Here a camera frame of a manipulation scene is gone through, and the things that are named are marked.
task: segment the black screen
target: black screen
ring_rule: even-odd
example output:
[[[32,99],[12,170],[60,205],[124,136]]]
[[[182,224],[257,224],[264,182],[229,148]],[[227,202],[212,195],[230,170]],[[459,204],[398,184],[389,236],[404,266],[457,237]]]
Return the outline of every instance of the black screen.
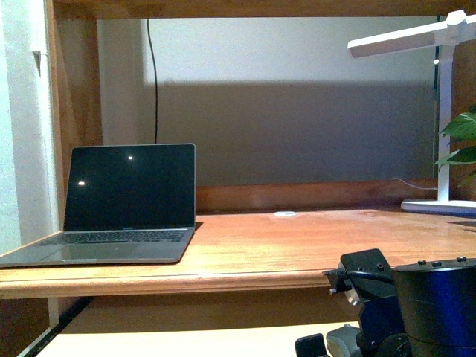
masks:
[[[65,231],[193,226],[195,145],[78,147]]]

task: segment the black device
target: black device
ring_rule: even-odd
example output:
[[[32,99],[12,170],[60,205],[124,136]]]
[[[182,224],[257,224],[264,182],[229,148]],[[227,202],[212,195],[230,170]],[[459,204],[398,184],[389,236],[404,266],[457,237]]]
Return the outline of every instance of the black device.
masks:
[[[380,250],[341,256],[331,294],[362,306],[359,329],[327,335],[333,357],[476,357],[476,259],[391,268]]]
[[[295,349],[297,357],[329,357],[321,333],[299,338],[295,342]]]

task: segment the white desk lamp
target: white desk lamp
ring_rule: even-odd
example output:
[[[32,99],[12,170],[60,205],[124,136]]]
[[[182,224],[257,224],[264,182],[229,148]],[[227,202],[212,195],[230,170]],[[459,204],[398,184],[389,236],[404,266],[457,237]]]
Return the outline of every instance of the white desk lamp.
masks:
[[[476,15],[464,10],[448,14],[444,22],[356,39],[347,46],[354,58],[397,51],[442,46],[440,51],[440,131],[451,120],[451,86],[454,48],[461,42],[476,39]],[[449,137],[440,135],[438,158],[450,153]],[[402,209],[410,212],[476,215],[476,202],[449,200],[449,165],[438,174],[438,200],[404,200]]]

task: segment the silver laptop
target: silver laptop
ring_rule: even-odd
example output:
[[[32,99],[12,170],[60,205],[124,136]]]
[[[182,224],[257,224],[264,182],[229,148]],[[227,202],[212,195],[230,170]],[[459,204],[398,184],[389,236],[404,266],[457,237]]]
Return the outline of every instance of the silver laptop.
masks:
[[[193,144],[77,147],[63,232],[0,266],[176,263],[195,231]]]

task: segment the lamp head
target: lamp head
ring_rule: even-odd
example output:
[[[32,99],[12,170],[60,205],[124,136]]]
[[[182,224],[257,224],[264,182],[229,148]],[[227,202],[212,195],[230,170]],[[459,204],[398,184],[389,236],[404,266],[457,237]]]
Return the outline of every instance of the lamp head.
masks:
[[[476,39],[476,15],[466,16],[464,10],[459,10],[448,14],[443,22],[355,39],[347,49],[353,58],[360,58],[440,45],[456,46],[470,39]]]

